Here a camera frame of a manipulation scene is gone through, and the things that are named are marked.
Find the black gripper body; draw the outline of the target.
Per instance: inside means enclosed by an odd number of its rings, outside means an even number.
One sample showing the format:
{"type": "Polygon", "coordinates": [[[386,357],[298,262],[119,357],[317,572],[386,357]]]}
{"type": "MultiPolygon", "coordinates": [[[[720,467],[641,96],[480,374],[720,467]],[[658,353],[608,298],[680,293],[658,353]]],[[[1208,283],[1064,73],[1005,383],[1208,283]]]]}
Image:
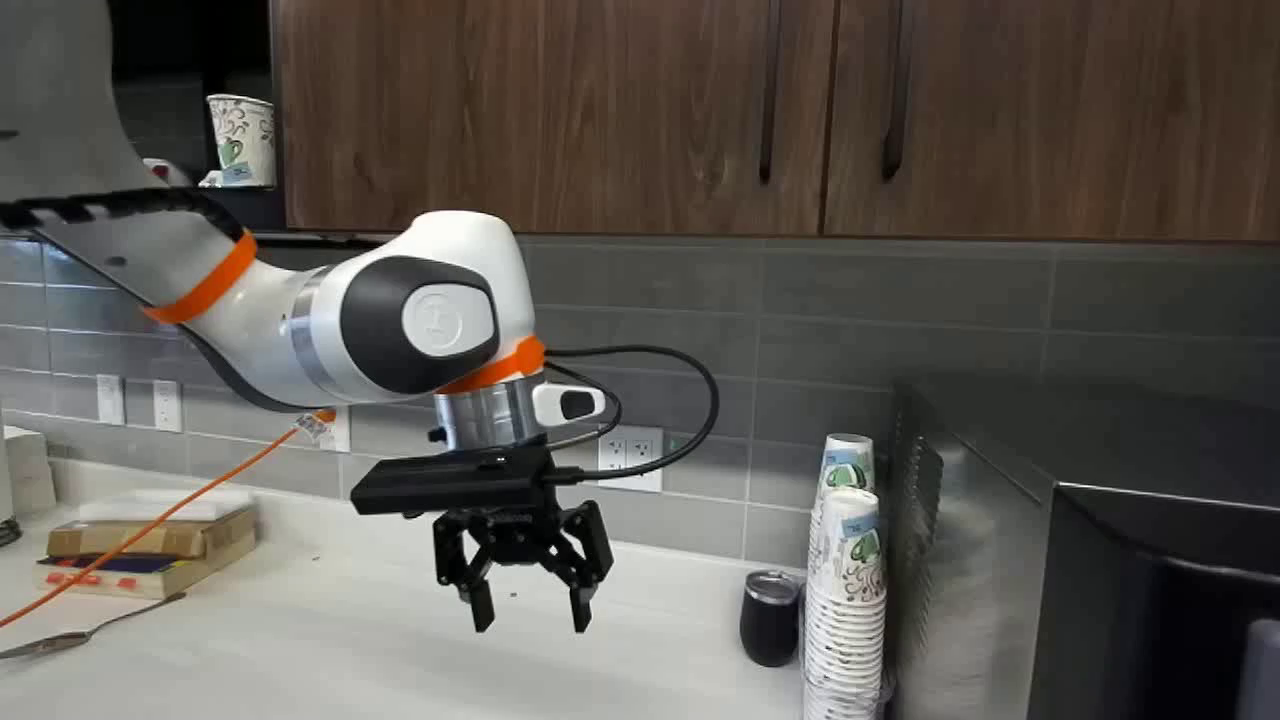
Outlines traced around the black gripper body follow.
{"type": "Polygon", "coordinates": [[[594,564],[595,503],[447,509],[435,519],[439,564],[594,564]]]}

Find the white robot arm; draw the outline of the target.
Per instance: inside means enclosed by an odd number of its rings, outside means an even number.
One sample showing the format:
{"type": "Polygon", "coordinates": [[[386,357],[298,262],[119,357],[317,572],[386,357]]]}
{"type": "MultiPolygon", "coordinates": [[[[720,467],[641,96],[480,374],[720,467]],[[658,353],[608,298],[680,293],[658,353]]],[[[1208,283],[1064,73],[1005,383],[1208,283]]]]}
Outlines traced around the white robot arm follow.
{"type": "Polygon", "coordinates": [[[374,463],[353,503],[365,517],[423,517],[435,580],[475,623],[497,621],[497,564],[548,567],[569,584],[571,621],[594,621],[613,543],[595,503],[556,500],[571,470],[551,458],[548,437],[602,420],[608,399],[548,374],[506,219],[423,211],[402,235],[310,273],[270,262],[242,219],[181,188],[4,194],[0,224],[123,287],[256,405],[431,405],[446,449],[374,463]]]}

